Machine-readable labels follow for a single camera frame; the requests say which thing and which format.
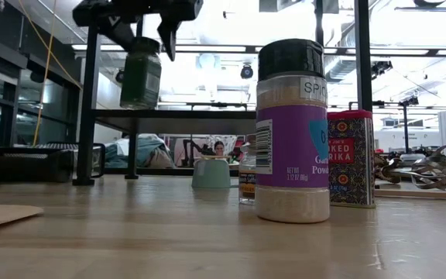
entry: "green jar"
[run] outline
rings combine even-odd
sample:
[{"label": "green jar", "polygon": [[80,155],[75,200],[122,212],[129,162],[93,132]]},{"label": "green jar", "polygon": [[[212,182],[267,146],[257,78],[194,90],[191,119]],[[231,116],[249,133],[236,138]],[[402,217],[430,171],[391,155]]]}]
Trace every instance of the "green jar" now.
[{"label": "green jar", "polygon": [[124,109],[154,109],[160,95],[160,43],[145,37],[135,40],[125,60],[120,106]]}]

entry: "red label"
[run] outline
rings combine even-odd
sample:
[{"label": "red label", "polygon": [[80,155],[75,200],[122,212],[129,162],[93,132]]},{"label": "red label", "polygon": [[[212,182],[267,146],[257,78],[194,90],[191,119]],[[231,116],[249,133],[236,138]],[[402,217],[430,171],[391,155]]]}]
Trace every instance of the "red label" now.
[{"label": "red label", "polygon": [[330,158],[328,163],[352,164],[354,163],[354,139],[328,139]]}]

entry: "small glass jar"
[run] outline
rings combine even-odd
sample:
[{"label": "small glass jar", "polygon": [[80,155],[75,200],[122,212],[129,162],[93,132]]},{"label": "small glass jar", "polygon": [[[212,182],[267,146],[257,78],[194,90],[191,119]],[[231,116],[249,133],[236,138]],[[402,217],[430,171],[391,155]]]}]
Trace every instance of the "small glass jar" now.
[{"label": "small glass jar", "polygon": [[246,144],[240,147],[244,157],[238,166],[238,201],[254,205],[256,186],[256,135],[247,135]]},{"label": "small glass jar", "polygon": [[139,37],[125,59],[120,106],[124,109],[154,109],[160,95],[160,43]]}]

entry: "purple label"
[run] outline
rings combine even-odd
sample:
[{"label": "purple label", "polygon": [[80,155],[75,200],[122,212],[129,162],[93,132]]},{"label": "purple label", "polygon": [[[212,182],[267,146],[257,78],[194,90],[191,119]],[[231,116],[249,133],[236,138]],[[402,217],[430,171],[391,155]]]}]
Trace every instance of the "purple label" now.
[{"label": "purple label", "polygon": [[283,105],[261,109],[256,123],[257,184],[328,187],[326,108]]}]

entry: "spice jar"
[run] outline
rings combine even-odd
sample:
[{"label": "spice jar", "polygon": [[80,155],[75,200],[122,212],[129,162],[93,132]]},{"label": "spice jar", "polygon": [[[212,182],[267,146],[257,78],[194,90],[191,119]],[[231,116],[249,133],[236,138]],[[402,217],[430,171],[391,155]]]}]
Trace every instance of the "spice jar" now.
[{"label": "spice jar", "polygon": [[135,38],[125,60],[120,106],[124,109],[154,109],[160,94],[160,43]]},{"label": "spice jar", "polygon": [[279,222],[330,216],[323,48],[280,40],[259,51],[256,213]]},{"label": "spice jar", "polygon": [[247,135],[247,143],[240,147],[244,157],[238,166],[238,202],[254,205],[256,185],[256,135]]}]

